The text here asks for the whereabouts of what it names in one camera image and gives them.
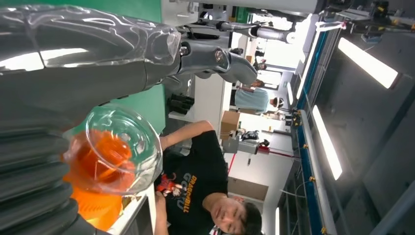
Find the cardboard box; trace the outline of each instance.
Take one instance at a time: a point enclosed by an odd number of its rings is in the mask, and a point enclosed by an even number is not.
[[[245,56],[245,59],[247,59],[247,61],[249,61],[250,64],[253,64],[255,62],[255,57],[251,55]]]
[[[225,111],[223,113],[220,129],[220,139],[229,139],[229,134],[231,131],[236,131],[238,129],[239,115],[240,113],[232,111]]]

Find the light blue shirt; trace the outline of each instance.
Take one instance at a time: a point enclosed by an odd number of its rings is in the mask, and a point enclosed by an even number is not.
[[[241,109],[253,109],[257,113],[267,112],[268,103],[270,102],[268,93],[260,88],[254,92],[237,90],[235,94],[235,105]]]

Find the black hair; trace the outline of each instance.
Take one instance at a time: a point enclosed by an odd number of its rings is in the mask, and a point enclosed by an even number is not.
[[[273,104],[274,105],[278,104],[277,108],[282,108],[284,106],[284,99],[275,97],[273,100]]]
[[[242,235],[261,235],[262,217],[258,208],[250,202],[245,202],[246,219],[244,223],[244,232]]]
[[[263,82],[263,81],[261,81],[261,80],[259,80],[259,79],[257,79],[256,80],[256,82],[258,82],[259,83],[259,85],[257,86],[257,87],[265,87],[265,82]]]

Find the red pole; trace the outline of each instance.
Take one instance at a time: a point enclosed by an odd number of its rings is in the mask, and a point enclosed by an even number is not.
[[[236,153],[233,154],[233,157],[232,157],[232,160],[231,160],[231,164],[229,165],[229,169],[228,169],[228,175],[229,175],[229,173],[231,171],[232,164],[233,164],[233,160],[235,159],[235,156],[236,156]]]

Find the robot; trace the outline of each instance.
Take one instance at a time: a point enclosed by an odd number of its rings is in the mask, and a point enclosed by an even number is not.
[[[73,6],[0,8],[0,233],[103,235],[63,181],[62,135],[89,111],[182,73],[255,81],[244,58],[168,25]]]

